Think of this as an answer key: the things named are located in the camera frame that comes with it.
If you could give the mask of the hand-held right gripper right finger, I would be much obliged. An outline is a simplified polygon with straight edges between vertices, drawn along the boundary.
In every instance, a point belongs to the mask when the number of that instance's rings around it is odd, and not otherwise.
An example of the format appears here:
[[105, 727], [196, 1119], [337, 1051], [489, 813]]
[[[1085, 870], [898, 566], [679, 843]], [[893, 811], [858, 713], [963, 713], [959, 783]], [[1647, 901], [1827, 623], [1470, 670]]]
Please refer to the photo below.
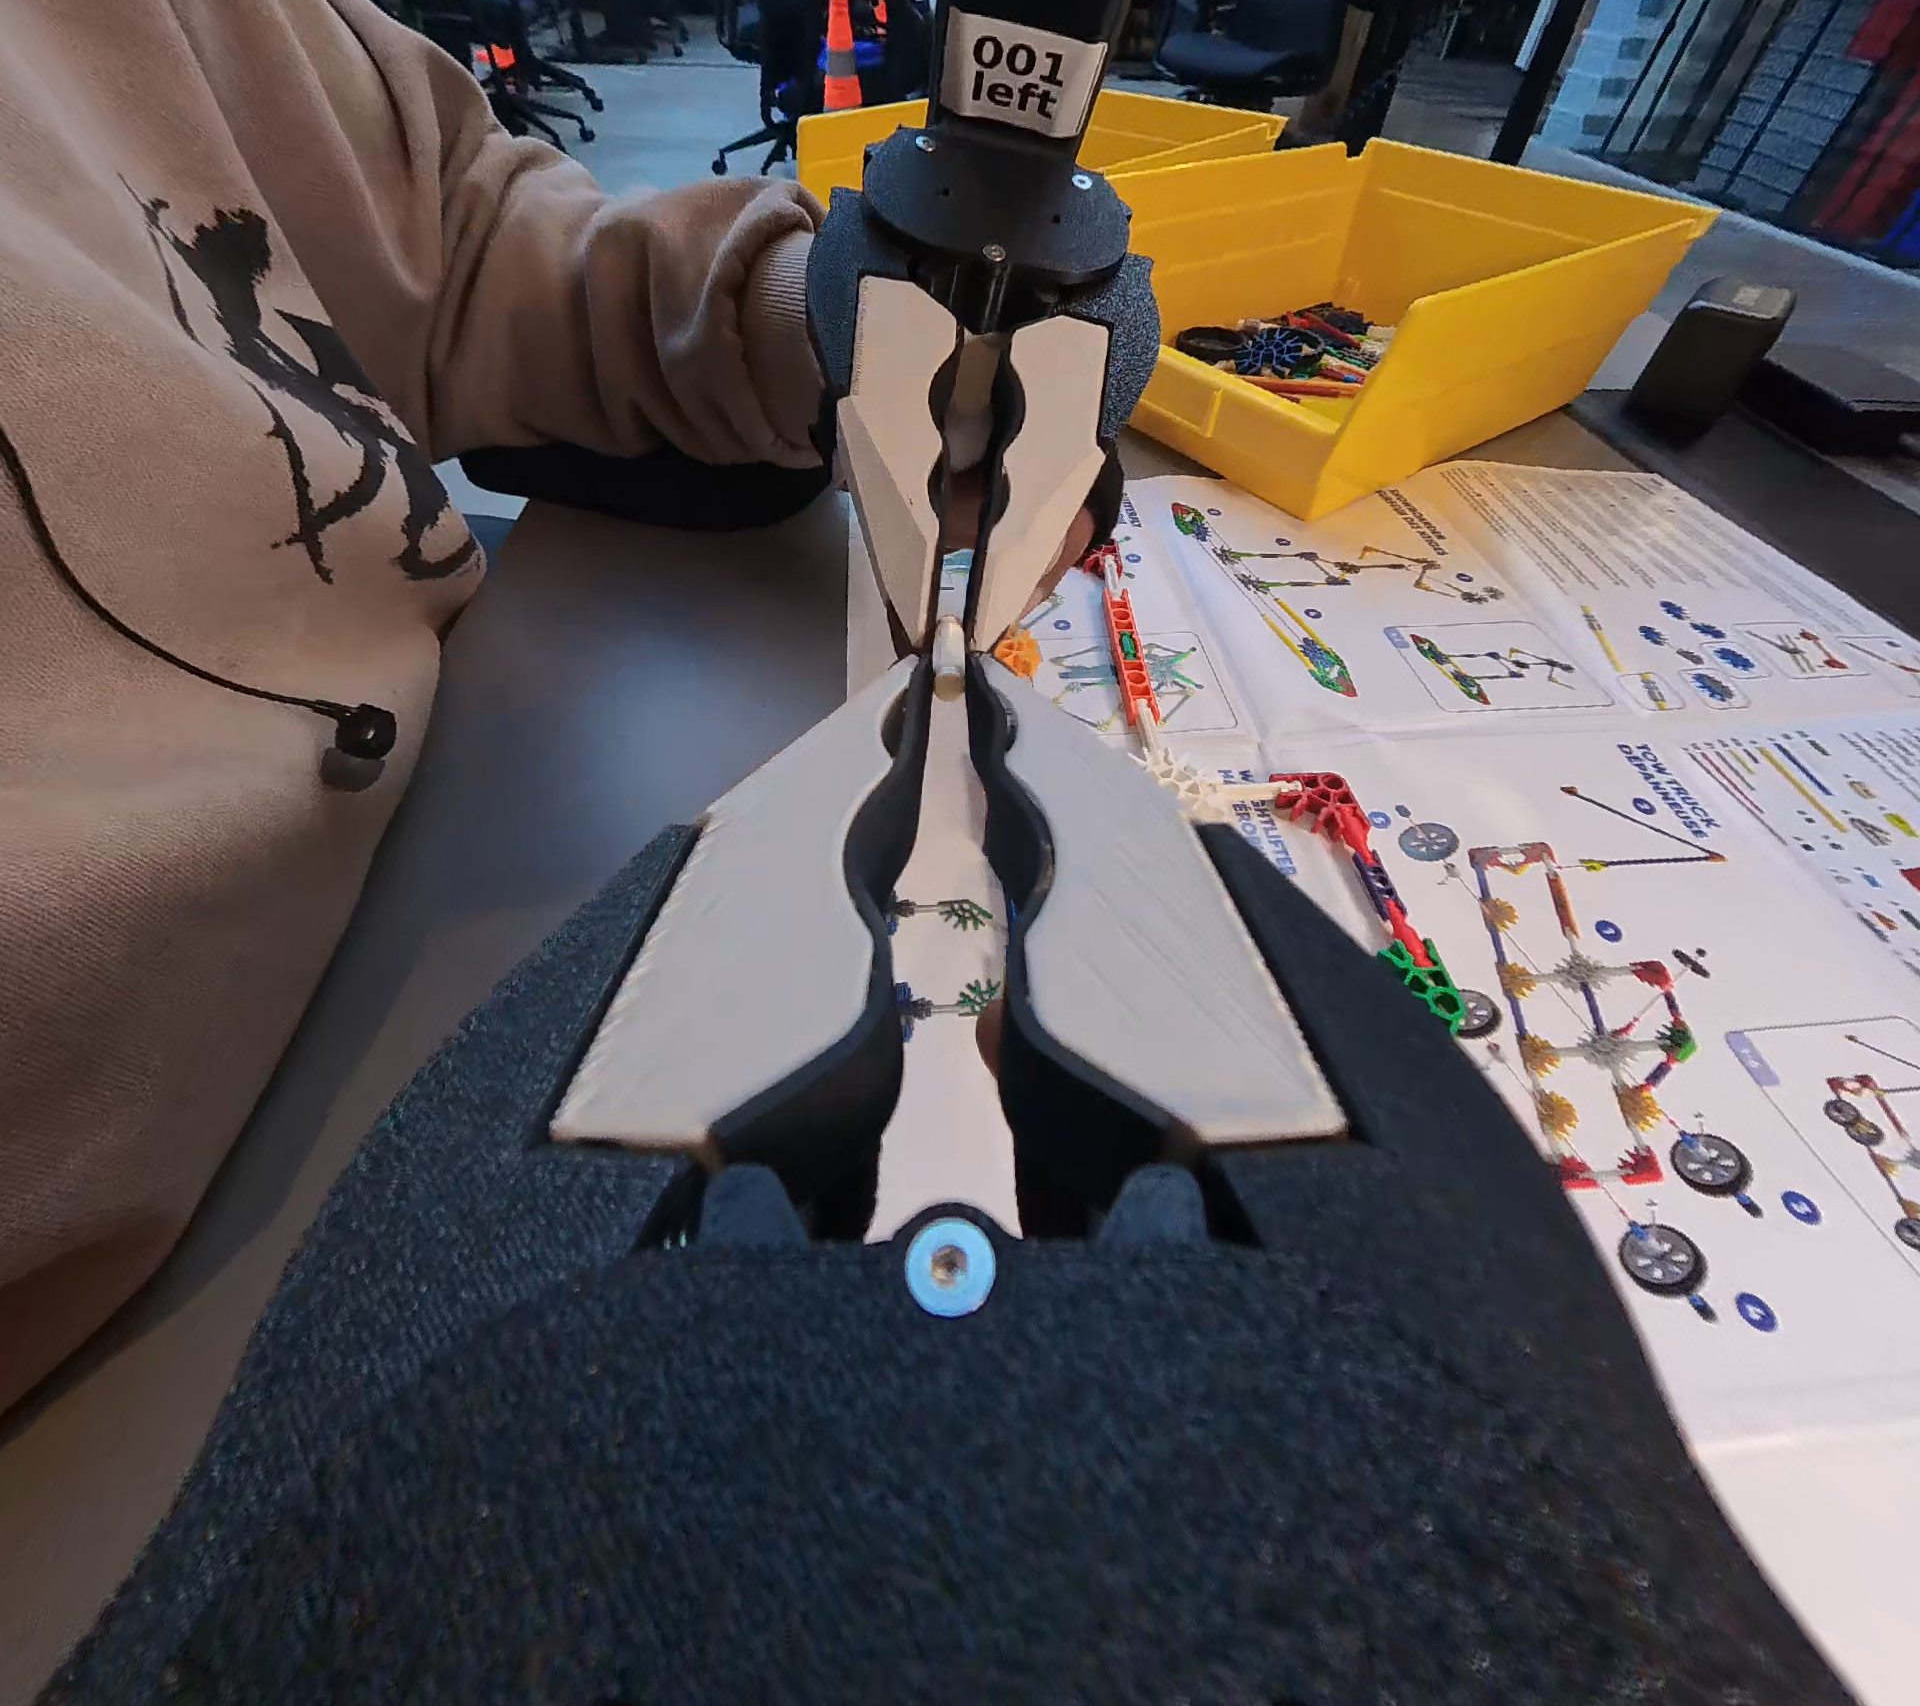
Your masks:
[[1006, 907], [996, 1082], [1024, 1222], [1108, 1211], [1143, 1165], [1341, 1137], [1341, 1107], [1215, 853], [1133, 760], [1007, 670], [968, 673], [982, 850]]

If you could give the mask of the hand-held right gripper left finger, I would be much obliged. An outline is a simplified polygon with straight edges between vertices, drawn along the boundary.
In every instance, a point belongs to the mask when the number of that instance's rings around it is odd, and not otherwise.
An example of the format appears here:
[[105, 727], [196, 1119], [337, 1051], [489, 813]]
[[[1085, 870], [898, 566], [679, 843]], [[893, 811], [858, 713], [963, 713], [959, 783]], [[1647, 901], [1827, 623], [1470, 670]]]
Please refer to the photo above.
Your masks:
[[932, 668], [898, 664], [708, 805], [557, 1095], [557, 1144], [764, 1165], [807, 1226], [871, 1226], [904, 1072], [888, 906], [932, 702]]

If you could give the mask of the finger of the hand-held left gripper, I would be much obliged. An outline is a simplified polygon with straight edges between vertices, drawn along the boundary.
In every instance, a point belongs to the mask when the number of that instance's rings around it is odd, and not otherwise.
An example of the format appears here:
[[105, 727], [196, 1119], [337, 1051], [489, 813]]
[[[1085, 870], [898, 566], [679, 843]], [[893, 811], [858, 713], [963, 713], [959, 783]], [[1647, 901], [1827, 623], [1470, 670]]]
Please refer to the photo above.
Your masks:
[[851, 370], [835, 402], [842, 470], [886, 609], [910, 648], [966, 658], [959, 613], [942, 607], [947, 371], [966, 327], [907, 277], [858, 280]]
[[1097, 437], [1109, 329], [1054, 315], [1011, 332], [996, 380], [971, 545], [970, 650], [988, 653], [1048, 578], [1105, 463]]

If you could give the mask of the yellow plastic bin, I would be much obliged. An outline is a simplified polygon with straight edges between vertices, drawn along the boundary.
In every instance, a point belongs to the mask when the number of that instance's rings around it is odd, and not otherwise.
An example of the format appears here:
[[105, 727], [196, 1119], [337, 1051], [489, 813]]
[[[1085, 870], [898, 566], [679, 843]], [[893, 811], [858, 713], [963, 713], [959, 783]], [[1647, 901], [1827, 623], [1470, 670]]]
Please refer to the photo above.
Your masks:
[[[795, 127], [795, 178], [817, 201], [831, 189], [858, 189], [868, 148], [900, 127], [921, 132], [923, 97], [806, 115]], [[1108, 178], [1218, 158], [1272, 151], [1285, 118], [1128, 87], [1103, 87], [1091, 107], [1077, 164]]]
[[[1589, 386], [1692, 243], [1696, 199], [1378, 138], [1115, 182], [1163, 348], [1132, 425], [1316, 519], [1555, 412]], [[1337, 304], [1392, 332], [1348, 399], [1285, 398], [1178, 332]]]

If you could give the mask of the colourful rod connector toy model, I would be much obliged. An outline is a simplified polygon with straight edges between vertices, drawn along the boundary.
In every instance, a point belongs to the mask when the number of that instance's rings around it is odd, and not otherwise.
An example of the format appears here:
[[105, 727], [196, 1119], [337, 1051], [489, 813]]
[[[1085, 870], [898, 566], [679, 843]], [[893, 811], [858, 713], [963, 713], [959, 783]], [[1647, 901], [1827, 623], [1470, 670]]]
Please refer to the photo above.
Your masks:
[[1348, 890], [1359, 943], [1462, 1041], [1489, 1040], [1502, 1014], [1459, 984], [1423, 935], [1381, 853], [1386, 815], [1336, 772], [1284, 767], [1253, 736], [1253, 705], [1211, 638], [1163, 541], [1121, 509], [1114, 539], [1006, 629], [992, 651], [1017, 718], [1039, 744], [1119, 789], [1162, 789], [1159, 810], [1236, 829], [1279, 874], [1313, 840]]

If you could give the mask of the pile of toy rods and connectors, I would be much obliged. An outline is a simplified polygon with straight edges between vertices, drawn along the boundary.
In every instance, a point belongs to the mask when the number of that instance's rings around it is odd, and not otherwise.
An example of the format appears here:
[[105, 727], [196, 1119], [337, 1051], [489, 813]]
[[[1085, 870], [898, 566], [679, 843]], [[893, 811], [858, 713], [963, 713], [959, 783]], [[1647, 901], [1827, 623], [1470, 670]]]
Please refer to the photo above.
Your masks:
[[1361, 396], [1394, 337], [1394, 326], [1322, 301], [1231, 326], [1184, 326], [1169, 345], [1270, 396], [1337, 402]]

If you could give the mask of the person's left forearm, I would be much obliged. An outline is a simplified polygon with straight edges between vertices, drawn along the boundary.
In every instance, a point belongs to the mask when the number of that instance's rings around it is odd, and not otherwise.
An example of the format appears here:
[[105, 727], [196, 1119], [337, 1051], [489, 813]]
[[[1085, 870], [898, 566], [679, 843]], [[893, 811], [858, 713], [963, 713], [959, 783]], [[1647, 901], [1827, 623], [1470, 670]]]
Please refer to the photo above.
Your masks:
[[508, 134], [480, 85], [422, 43], [406, 106], [423, 288], [385, 318], [377, 380], [441, 454], [672, 447], [699, 465], [817, 473], [823, 373], [806, 270], [823, 223], [794, 182], [603, 192]]

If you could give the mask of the black textured pad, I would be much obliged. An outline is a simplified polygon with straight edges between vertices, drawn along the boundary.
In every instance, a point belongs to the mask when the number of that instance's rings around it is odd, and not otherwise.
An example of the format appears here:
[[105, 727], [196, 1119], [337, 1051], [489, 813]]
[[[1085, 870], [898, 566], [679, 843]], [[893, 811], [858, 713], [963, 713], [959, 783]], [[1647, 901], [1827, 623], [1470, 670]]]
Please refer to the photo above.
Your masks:
[[475, 488], [537, 504], [687, 534], [740, 534], [802, 514], [834, 484], [827, 465], [714, 465], [658, 445], [637, 456], [543, 442], [481, 447], [458, 457]]

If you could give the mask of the toy building instruction sheet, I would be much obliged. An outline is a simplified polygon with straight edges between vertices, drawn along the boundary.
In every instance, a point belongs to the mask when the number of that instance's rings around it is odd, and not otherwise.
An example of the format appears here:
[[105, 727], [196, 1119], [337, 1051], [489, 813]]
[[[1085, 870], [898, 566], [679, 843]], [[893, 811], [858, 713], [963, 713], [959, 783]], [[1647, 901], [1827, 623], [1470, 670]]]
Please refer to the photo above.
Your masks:
[[[1341, 1137], [1193, 1168], [1226, 1237], [1470, 1341], [1627, 1319], [1696, 1456], [1915, 1414], [1915, 641], [1644, 471], [1440, 465], [1322, 523], [1145, 478], [1292, 772], [1352, 783], [1415, 929], [1499, 1012], [1457, 1040], [1324, 845], [1248, 916]], [[968, 676], [926, 754], [911, 1012], [998, 999]]]

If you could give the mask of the black box device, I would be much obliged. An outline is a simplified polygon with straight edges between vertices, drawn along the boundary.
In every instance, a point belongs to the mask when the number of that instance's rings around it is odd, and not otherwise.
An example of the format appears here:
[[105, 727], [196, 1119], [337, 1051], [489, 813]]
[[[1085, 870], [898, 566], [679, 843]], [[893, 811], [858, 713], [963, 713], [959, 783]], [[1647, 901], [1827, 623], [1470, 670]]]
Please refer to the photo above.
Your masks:
[[1765, 425], [1748, 387], [1797, 307], [1785, 283], [1706, 280], [1666, 326], [1624, 398], [1631, 421], [1670, 445], [1729, 425]]

